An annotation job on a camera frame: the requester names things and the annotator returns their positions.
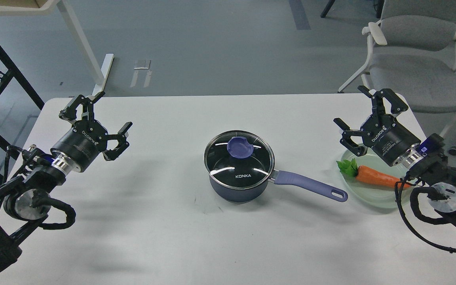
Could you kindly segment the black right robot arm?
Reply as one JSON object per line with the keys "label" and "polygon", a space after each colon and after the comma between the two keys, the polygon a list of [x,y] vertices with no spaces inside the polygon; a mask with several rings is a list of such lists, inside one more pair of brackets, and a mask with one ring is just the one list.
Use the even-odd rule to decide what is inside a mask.
{"label": "black right robot arm", "polygon": [[456,253],[456,248],[438,245],[420,235],[407,220],[401,204],[404,186],[416,180],[409,197],[414,216],[431,225],[451,224],[456,227],[456,168],[448,165],[443,138],[434,133],[420,141],[401,125],[397,116],[407,111],[409,106],[391,89],[376,91],[359,86],[358,90],[371,100],[372,113],[360,130],[335,118],[334,123],[342,130],[340,143],[358,157],[365,155],[370,148],[388,166],[405,167],[407,173],[392,185],[404,224],[425,243]]}

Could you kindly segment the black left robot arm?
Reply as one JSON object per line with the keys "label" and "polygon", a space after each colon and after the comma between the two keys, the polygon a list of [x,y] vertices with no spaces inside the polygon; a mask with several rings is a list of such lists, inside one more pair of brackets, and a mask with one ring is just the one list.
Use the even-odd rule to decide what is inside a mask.
{"label": "black left robot arm", "polygon": [[5,167],[12,153],[21,155],[23,162],[12,177],[5,168],[0,185],[0,272],[18,260],[20,244],[37,228],[63,230],[74,224],[74,208],[50,195],[64,184],[69,173],[83,173],[98,155],[106,161],[116,160],[129,147],[132,122],[111,135],[95,118],[94,105],[104,95],[101,91],[71,99],[59,113],[71,128],[50,153],[36,146],[8,146]]}

